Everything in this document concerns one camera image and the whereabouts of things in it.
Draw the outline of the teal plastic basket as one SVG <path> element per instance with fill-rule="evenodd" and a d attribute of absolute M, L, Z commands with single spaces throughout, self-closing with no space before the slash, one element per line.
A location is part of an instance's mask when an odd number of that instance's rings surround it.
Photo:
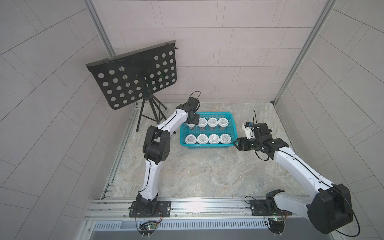
<path fill-rule="evenodd" d="M 224 130 L 220 130 L 220 127 L 217 126 L 214 130 L 210 130 L 209 126 L 206 126 L 205 130 L 201 131 L 198 126 L 196 126 L 193 130 L 191 130 L 186 123 L 181 125 L 180 129 L 180 143 L 183 147 L 187 147 L 189 149 L 219 149 L 219 148 L 229 148 L 234 146 L 235 140 L 238 138 L 237 128 L 235 119 L 232 113 L 229 112 L 201 112 L 199 113 L 200 118 L 205 118 L 208 120 L 209 118 L 216 118 L 219 120 L 220 118 L 225 118 L 229 121 L 228 126 L 225 127 Z M 205 144 L 199 144 L 196 142 L 195 144 L 187 144 L 186 137 L 188 135 L 194 135 L 196 138 L 200 134 L 205 134 L 207 137 L 210 137 L 213 134 L 219 136 L 219 138 L 223 134 L 228 134 L 231 137 L 231 141 L 229 143 L 221 143 L 220 141 L 217 144 L 211 144 L 207 142 Z"/>

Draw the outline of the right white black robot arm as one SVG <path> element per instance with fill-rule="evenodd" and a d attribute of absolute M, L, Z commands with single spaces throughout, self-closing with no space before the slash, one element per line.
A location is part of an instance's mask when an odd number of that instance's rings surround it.
<path fill-rule="evenodd" d="M 336 185 L 305 163 L 282 139 L 274 139 L 265 123 L 243 124 L 246 137 L 237 138 L 234 146 L 239 151 L 264 153 L 268 160 L 283 166 L 304 187 L 308 197 L 299 197 L 283 190 L 266 194 L 266 215 L 281 211 L 291 212 L 309 220 L 322 234 L 329 234 L 356 220 L 351 193 L 343 185 Z"/>

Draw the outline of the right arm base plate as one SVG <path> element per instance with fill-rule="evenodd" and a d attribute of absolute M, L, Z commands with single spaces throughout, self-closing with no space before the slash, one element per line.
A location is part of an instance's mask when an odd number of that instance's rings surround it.
<path fill-rule="evenodd" d="M 268 199 L 252 199 L 249 200 L 252 215 L 255 216 L 291 216 L 289 211 L 280 210 L 271 200 Z"/>

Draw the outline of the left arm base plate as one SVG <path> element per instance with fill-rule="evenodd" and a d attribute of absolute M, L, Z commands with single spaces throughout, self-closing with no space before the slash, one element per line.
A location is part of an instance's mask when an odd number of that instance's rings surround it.
<path fill-rule="evenodd" d="M 171 201 L 134 201 L 129 207 L 130 218 L 159 218 L 169 217 L 171 210 Z"/>

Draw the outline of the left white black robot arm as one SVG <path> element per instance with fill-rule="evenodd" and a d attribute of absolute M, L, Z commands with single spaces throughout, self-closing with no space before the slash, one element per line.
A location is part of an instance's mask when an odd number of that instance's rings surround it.
<path fill-rule="evenodd" d="M 200 115 L 197 111 L 200 101 L 192 96 L 186 103 L 175 108 L 175 112 L 163 123 L 150 126 L 147 129 L 143 145 L 146 171 L 143 189 L 138 191 L 136 197 L 139 208 L 151 215 L 155 213 L 158 199 L 158 182 L 163 162 L 170 153 L 171 136 L 182 124 L 197 125 Z"/>

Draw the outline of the yogurt cup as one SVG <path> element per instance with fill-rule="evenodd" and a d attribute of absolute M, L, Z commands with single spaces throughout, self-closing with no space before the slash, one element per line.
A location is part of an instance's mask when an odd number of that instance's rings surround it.
<path fill-rule="evenodd" d="M 188 126 L 188 128 L 189 128 L 190 130 L 194 130 L 195 127 L 196 127 L 197 125 L 194 125 L 194 124 L 187 124 L 187 126 Z"/>
<path fill-rule="evenodd" d="M 200 131 L 205 131 L 208 125 L 208 120 L 206 118 L 199 118 L 199 130 Z"/>
<path fill-rule="evenodd" d="M 216 118 L 209 118 L 208 119 L 208 126 L 211 131 L 214 131 L 216 127 L 218 126 L 218 120 Z"/>
<path fill-rule="evenodd" d="M 210 144 L 219 144 L 220 143 L 220 137 L 216 134 L 212 134 L 209 136 L 208 141 Z"/>
<path fill-rule="evenodd" d="M 185 143 L 187 145 L 194 145 L 197 143 L 197 137 L 194 135 L 187 135 L 185 138 Z"/>
<path fill-rule="evenodd" d="M 220 131 L 224 131 L 229 125 L 229 120 L 226 118 L 220 118 L 218 119 L 218 125 L 219 125 Z"/>
<path fill-rule="evenodd" d="M 222 134 L 220 136 L 220 143 L 221 144 L 231 144 L 232 143 L 232 138 L 229 134 Z"/>
<path fill-rule="evenodd" d="M 197 136 L 197 143 L 200 145 L 205 145 L 209 143 L 209 137 L 205 134 L 200 134 Z"/>

